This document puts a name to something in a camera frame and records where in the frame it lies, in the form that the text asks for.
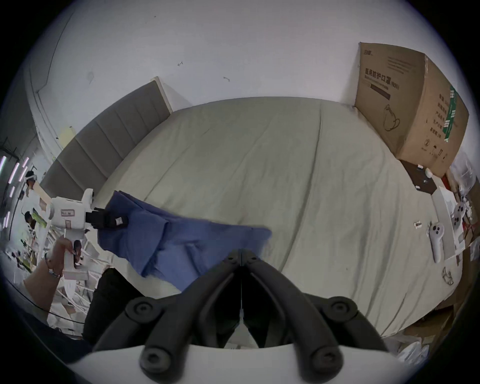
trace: small white object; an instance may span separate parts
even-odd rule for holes
[[[432,244],[433,260],[438,263],[442,258],[442,237],[445,233],[445,227],[442,223],[432,224],[430,226],[430,243]]]

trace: cardboard box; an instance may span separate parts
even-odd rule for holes
[[[468,111],[456,90],[423,53],[360,44],[355,106],[397,159],[442,177],[453,162]]]

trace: hand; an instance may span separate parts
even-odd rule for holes
[[[73,256],[72,242],[62,236],[53,244],[52,256],[48,263],[48,266],[53,269],[53,272],[57,275],[62,274],[65,251],[70,252]]]

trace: bed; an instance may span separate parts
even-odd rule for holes
[[[257,97],[173,112],[98,188],[99,207],[121,190],[178,215],[270,228],[265,261],[303,292],[352,298],[382,336],[430,312],[461,276],[455,258],[433,262],[431,196],[354,107],[335,102]],[[146,296],[178,292],[113,264]]]

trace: wrist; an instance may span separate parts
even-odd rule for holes
[[[47,265],[48,272],[55,276],[57,279],[62,277],[62,270],[60,270],[58,265],[52,265],[52,261],[45,256],[45,264]]]
[[[63,254],[64,252],[52,252],[52,249],[50,249],[45,256],[49,269],[57,275],[60,275],[63,271]]]

